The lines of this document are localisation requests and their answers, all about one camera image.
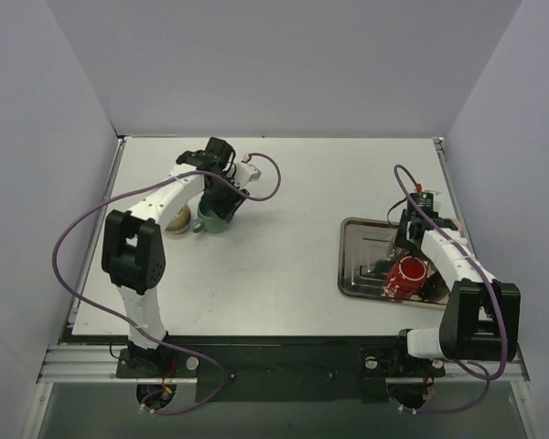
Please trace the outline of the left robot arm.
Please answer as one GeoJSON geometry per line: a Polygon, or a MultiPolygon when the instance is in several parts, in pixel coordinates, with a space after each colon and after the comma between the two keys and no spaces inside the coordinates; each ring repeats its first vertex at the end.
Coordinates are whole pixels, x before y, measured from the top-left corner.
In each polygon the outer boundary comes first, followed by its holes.
{"type": "Polygon", "coordinates": [[[165,373],[170,355],[157,298],[157,285],[166,269],[163,233],[173,220],[187,214],[199,197],[195,219],[185,229],[220,233],[246,200],[247,185],[261,172],[247,158],[236,160],[233,147],[212,137],[206,147],[186,151],[176,160],[167,185],[152,190],[126,211],[114,209],[104,222],[102,269],[117,287],[131,320],[128,355],[147,375],[165,373]]]}

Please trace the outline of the green ceramic mug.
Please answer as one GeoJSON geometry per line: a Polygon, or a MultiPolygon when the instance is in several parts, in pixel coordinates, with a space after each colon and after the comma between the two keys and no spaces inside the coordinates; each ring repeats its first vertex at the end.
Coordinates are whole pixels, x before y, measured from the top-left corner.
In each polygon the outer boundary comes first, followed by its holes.
{"type": "Polygon", "coordinates": [[[190,230],[193,233],[222,233],[228,229],[232,217],[232,209],[214,208],[208,202],[201,201],[198,204],[197,217],[190,224],[190,230]]]}

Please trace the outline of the pink ceramic mug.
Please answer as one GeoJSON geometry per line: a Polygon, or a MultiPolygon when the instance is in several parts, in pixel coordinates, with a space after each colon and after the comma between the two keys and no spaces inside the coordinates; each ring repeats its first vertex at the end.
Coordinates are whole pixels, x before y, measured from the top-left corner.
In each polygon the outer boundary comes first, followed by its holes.
{"type": "Polygon", "coordinates": [[[462,232],[464,230],[463,225],[461,224],[461,221],[459,219],[452,219],[451,221],[456,226],[459,232],[462,232]]]}

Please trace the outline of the red mug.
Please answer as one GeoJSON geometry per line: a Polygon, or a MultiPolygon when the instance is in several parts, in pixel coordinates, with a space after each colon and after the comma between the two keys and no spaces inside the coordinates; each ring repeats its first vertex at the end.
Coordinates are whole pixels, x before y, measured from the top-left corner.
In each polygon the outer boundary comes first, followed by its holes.
{"type": "Polygon", "coordinates": [[[406,255],[398,259],[389,270],[384,291],[389,297],[408,300],[420,291],[427,278],[425,262],[406,255]]]}

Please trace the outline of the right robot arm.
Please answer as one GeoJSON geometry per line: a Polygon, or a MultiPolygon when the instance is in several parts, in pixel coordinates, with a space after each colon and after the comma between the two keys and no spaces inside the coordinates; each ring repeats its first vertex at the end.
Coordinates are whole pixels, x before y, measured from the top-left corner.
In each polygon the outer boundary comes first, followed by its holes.
{"type": "Polygon", "coordinates": [[[431,192],[406,196],[394,239],[401,251],[385,288],[395,299],[422,301],[447,293],[438,327],[409,329],[406,342],[391,350],[393,368],[410,374],[424,359],[485,360],[505,363],[518,347],[521,293],[477,260],[451,219],[439,216],[431,192]]]}

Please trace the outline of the beige ceramic mug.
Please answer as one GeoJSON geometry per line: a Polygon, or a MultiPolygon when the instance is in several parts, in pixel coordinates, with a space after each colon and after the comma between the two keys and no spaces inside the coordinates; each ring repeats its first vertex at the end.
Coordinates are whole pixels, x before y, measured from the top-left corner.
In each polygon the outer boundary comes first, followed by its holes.
{"type": "Polygon", "coordinates": [[[189,205],[182,208],[176,216],[167,224],[165,232],[169,234],[182,234],[189,230],[192,214],[189,205]]]}

